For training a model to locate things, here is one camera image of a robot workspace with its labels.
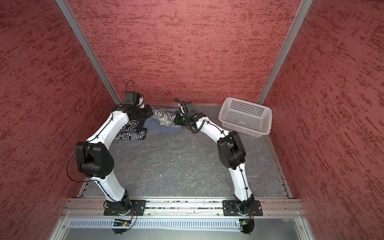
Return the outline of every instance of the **textured wallpaper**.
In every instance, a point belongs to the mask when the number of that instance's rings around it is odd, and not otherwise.
[[[270,94],[316,239],[384,239],[384,2],[315,0]]]
[[[69,154],[114,103],[54,0],[2,1],[0,45],[0,238],[44,240],[81,187]]]
[[[121,99],[211,104],[257,101],[300,2],[69,0]]]

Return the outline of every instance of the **laundry basket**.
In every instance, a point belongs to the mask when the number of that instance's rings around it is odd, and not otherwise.
[[[272,110],[256,103],[226,98],[218,119],[223,127],[260,137],[271,130]]]

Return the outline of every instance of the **black mounting plate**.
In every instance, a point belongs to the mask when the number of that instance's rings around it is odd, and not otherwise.
[[[135,209],[135,215],[137,214],[138,216],[143,216],[146,202],[147,202],[146,200],[131,200],[132,206]],[[106,208],[104,210],[104,216],[124,217],[119,215],[117,212],[113,212],[113,210],[110,208]]]
[[[223,201],[223,212],[224,216],[240,216],[238,212],[235,209],[235,202],[234,200],[224,200]],[[260,204],[260,201],[255,200],[254,203],[252,204],[252,209],[253,209],[253,215],[254,216],[262,216],[263,215],[263,210],[262,206]]]

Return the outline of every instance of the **red textured wall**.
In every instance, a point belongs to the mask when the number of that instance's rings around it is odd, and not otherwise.
[[[301,0],[69,0],[121,99],[256,102]]]
[[[316,239],[384,239],[384,2],[315,0],[265,105]]]
[[[2,1],[0,43],[0,238],[47,239],[81,187],[67,158],[114,103],[54,0]]]

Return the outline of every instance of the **gray marble surface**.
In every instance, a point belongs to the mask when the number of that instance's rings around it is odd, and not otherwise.
[[[195,107],[221,126],[218,120],[220,106]],[[255,198],[282,197],[264,138],[242,133],[240,137],[247,152],[245,172]],[[115,161],[115,175],[129,196],[233,196],[232,179],[219,160],[217,144],[202,132],[192,134],[185,127],[175,135],[148,130],[144,140],[113,141],[109,152]],[[91,182],[83,195],[103,194]]]

